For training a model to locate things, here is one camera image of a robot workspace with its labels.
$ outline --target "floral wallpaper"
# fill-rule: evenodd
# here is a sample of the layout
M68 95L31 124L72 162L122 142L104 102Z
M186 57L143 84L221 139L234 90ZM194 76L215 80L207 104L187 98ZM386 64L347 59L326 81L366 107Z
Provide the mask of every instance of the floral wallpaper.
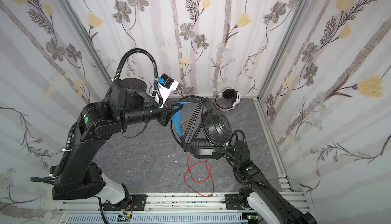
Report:
M312 0L261 97L320 224L391 217L390 1Z
M0 219L52 223L61 202L29 178L58 164L81 109L108 85L56 0L0 0L0 9Z
M111 76L126 51L139 47L159 74L179 81L174 96L216 95L230 86L255 97L299 0L69 0ZM141 54L121 78L149 87L152 66Z

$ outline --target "gray floor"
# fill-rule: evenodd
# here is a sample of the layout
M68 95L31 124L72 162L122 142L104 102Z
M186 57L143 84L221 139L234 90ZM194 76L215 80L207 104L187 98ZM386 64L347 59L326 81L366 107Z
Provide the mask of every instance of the gray floor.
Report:
M194 108L195 104L185 105L182 123L191 117ZM242 99L234 110L224 113L231 123L232 131L242 129L245 132L252 161L262 170L271 185L281 191L276 167L253 100ZM143 126L144 124L130 125L126 135L135 135ZM145 132L136 138L124 138L120 133L113 135L100 149L94 161L107 177L126 184L129 192L191 192L183 181L188 155L172 138L169 126L162 127L154 120L149 123ZM198 161L191 156L189 165ZM237 192L241 185L235 181L232 168L226 160L221 158L209 162L215 192ZM208 176L205 164L194 166L192 175L196 181ZM187 174L186 182L198 192L210 193L213 189L210 179L197 184L192 182Z

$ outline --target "cable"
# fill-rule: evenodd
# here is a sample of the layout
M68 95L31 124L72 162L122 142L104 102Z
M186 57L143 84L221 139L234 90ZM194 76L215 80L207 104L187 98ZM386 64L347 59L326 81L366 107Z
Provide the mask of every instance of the cable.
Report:
M148 122L145 123L145 126L144 126L143 130L140 131L139 133L137 133L135 136L125 136L125 132L126 132L126 129L127 129L127 127L126 127L126 128L122 131L122 135L124 136L124 138L135 138L135 137L137 137L138 135L140 135L141 133L143 133L143 132L145 131L145 129L147 128L147 126L148 126Z
M100 199L100 197L98 197L98 202L99 202L99 210L100 210L100 216L102 217L102 220L104 222L104 224L109 224L106 220L106 217L104 216L103 214L103 209L102 209L102 200Z
M66 145L65 145L65 150L66 151L64 151L63 157L61 158L60 163L58 164L58 166L54 170L52 176L49 176L49 177L46 177L46 178L31 177L30 181L32 181L32 182L46 182L46 181L50 181L53 178L57 177L62 172L63 167L64 167L66 161L68 160L68 155L70 154L70 151L68 151L68 150L72 149L73 137L74 137L74 134L75 134L76 127L77 127L77 122L75 122L71 126L71 129L68 132L68 136L66 138Z
M224 102L222 102L222 103L220 103L220 104L218 104L218 105L225 104L225 103L227 103L227 102L230 101L230 100L232 100L232 99L227 99L227 100L225 100Z
M132 211L132 210L130 211L130 212L132 213L131 215L125 212L125 211L127 211L129 208L131 208L133 204L134 204L134 201L132 201L132 204L122 211L122 213L123 213L124 215L126 215L127 217L130 217L130 216L133 215L133 211Z
M54 185L54 186L56 185L55 182L53 182L53 181L44 181L44 183L47 183L47 184L50 184L50 185Z
M188 123L190 120L187 120L187 121L185 121L184 123L182 123L181 124L181 129L182 129L182 131L183 132L185 132L184 130L183 130L183 125L185 124L185 123Z
M215 183L214 183L214 181L213 181L212 175L210 174L210 173L212 172L212 167L210 166L210 163L208 162L208 160L202 160L202 161L198 161L197 163L195 163L195 164L193 164L191 167L189 167L189 158L190 158L190 155L191 155L191 154L189 154L189 156L187 157L187 170L186 170L186 172L185 172L184 175L183 175L183 181L185 182L185 184L186 184L191 190L193 190L193 192L195 192L195 193L201 195L202 197L209 197L209 196L212 196L213 193L214 193L214 191L215 191ZM192 172L190 171L190 169L193 168L193 166L195 166L196 164L201 163L201 162L205 162L205 167L206 167L206 170L208 171L209 174L208 174L208 176L207 176L204 180L198 182L198 181L196 181L196 180L193 179L193 175L192 175ZM200 194L199 192L195 191L192 187L190 187L189 184L187 184L186 179L185 179L186 173L188 173L188 172L190 173L190 177L192 178L193 182L196 182L196 183L205 182L205 181L210 177L211 180L212 180L212 184L213 184L213 191L212 191L212 193L209 194L209 195L202 195L202 194Z
M129 51L127 51L121 58L121 61L120 63L118 64L118 68L117 68L117 71L115 72L115 75L114 75L114 79L113 81L115 80L118 80L120 78L120 75L121 75L121 71L125 65L125 62L128 60L128 58L130 57L130 55L134 54L134 53L142 53L142 54L145 54L152 62L152 66L153 66L153 73L154 73L154 83L153 83L153 88L154 88L154 92L152 93L152 96L154 97L156 94L158 94L158 98L159 98L159 104L157 103L154 103L154 107L160 107L162 104L163 104L163 97L161 96L160 92L159 92L159 87L158 87L158 66L156 65L156 61L155 59L153 58L153 56L146 50L144 49L141 49L141 48L134 48L134 49L131 49ZM111 92L113 91L113 84L111 84L109 90L107 90L106 92L106 95L105 95L105 98L102 100L103 103L105 102L108 102L110 101L110 98L107 98L108 96L110 96Z
M174 129L172 128L172 120L170 120L170 129L171 129L171 134L172 136L174 137L175 141L179 144L179 146L181 146L181 142L176 138L175 134L174 134Z
M250 185L250 184L258 184L258 185L262 185L264 187L269 187L268 185L264 184L264 183L261 183L261 182L256 182L256 181L241 181L239 180L238 176L237 176L237 173L236 173L236 170L234 169L234 172L233 172L233 176L235 177L236 181L241 184L241 185Z

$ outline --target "aluminum frame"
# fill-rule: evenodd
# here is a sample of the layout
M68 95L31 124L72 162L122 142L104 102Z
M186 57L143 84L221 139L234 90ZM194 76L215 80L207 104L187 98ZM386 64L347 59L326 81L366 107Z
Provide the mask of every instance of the aluminum frame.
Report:
M227 210L225 194L215 193L210 197L202 197L196 193L131 193L147 194L147 203L144 211L134 213L246 213L254 210ZM294 207L303 213L310 212L309 205L303 192L280 192L280 194ZM54 224L65 224L71 214L99 213L98 199L63 201ZM121 211L105 211L105 214L119 214Z

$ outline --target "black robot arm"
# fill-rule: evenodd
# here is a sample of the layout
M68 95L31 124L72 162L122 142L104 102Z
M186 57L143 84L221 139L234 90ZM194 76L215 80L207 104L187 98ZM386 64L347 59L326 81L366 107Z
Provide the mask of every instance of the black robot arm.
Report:
M195 118L198 117L199 111L201 111L202 121L193 133ZM206 138L196 138L201 129ZM188 132L192 135L189 142L185 141ZM242 134L243 139L238 140L237 134ZM236 137L236 141L232 145L233 137ZM268 223L316 224L315 218L310 213L300 212L268 182L262 171L251 161L244 132L235 130L232 133L228 119L208 98L203 98L199 102L181 139L180 145L183 150L190 152L196 158L220 159L223 156L227 159L233 168L232 172L237 182L250 187L241 188L239 191L240 205L243 208L252 207L257 212L264 211L265 207L257 206L260 201L254 200L254 196L260 197L270 209L269 215L267 212L259 213L265 220L268 218Z

